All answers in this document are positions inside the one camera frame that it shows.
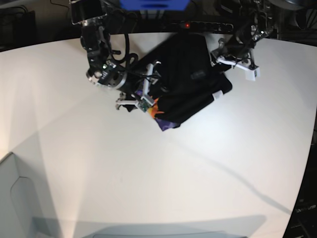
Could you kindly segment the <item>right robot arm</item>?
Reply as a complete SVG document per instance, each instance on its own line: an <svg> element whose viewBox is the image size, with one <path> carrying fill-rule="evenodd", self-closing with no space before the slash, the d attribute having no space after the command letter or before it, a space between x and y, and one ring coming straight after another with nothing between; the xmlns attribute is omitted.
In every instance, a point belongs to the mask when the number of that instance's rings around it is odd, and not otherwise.
<svg viewBox="0 0 317 238"><path fill-rule="evenodd" d="M147 64L144 72L133 70L132 67L139 58L137 54L130 52L128 34L124 35L124 57L114 57L121 52L112 48L110 33L104 24L108 2L71 0L69 3L72 23L81 25L80 42L87 53L88 80L95 86L118 90L120 95L115 103L117 109L131 106L147 112L156 103L149 93L151 86L160 80L156 67L161 62L156 60Z"/></svg>

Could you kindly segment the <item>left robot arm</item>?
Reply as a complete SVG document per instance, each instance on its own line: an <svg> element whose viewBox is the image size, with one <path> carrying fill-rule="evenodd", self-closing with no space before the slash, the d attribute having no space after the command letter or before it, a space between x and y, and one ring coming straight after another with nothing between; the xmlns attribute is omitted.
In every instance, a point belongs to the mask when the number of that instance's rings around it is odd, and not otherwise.
<svg viewBox="0 0 317 238"><path fill-rule="evenodd" d="M219 13L243 20L226 40L219 39L218 48L211 51L211 65L223 64L245 71L256 71L253 49L258 41L268 37L277 27L280 10L296 11L307 7L310 0L218 0Z"/></svg>

